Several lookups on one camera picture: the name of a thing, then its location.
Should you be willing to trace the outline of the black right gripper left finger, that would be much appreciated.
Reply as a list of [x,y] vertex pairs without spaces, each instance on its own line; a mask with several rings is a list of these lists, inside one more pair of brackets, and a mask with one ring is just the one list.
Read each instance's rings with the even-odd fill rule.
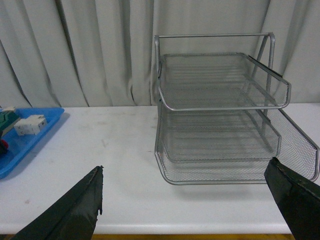
[[30,224],[16,240],[90,240],[103,205],[103,167],[96,166]]

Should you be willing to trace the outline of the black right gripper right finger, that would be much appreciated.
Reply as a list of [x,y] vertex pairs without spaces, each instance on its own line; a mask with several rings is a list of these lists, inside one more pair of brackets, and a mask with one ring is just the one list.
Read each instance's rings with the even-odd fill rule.
[[320,238],[320,186],[274,157],[264,172],[273,199],[296,240]]

